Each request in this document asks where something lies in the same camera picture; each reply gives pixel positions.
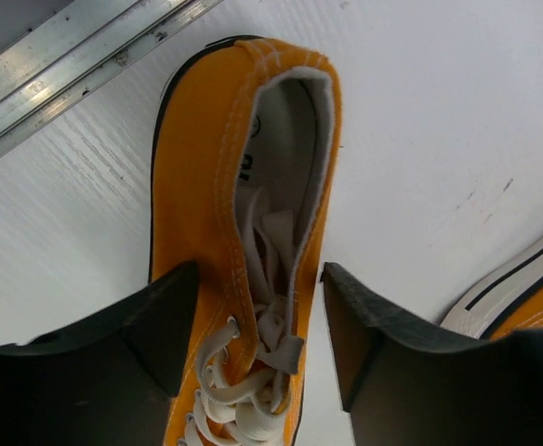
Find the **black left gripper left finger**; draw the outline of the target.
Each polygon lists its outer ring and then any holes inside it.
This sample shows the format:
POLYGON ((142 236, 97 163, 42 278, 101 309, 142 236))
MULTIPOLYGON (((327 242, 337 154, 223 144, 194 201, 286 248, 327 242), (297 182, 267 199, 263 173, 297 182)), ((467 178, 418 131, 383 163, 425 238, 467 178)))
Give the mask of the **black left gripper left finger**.
POLYGON ((28 344, 0 346, 0 445, 160 445, 179 394, 195 262, 28 344))

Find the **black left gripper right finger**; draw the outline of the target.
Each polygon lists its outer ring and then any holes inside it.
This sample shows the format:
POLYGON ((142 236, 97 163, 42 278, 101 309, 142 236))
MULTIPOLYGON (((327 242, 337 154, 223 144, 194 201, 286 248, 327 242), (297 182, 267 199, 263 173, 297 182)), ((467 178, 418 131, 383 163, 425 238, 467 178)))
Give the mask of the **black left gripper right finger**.
POLYGON ((543 329, 457 334, 321 276, 342 407, 358 445, 543 445, 543 329))

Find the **orange sneaker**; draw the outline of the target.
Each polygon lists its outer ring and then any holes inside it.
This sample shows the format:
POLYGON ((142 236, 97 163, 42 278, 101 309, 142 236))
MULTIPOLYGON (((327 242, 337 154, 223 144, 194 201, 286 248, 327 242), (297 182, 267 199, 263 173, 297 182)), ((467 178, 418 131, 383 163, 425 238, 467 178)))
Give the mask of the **orange sneaker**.
POLYGON ((543 236, 477 281, 448 311, 441 326, 487 340, 543 328, 543 236))
POLYGON ((328 58, 239 35, 169 78, 152 143, 149 276, 200 284, 167 445, 290 445, 339 149, 328 58))

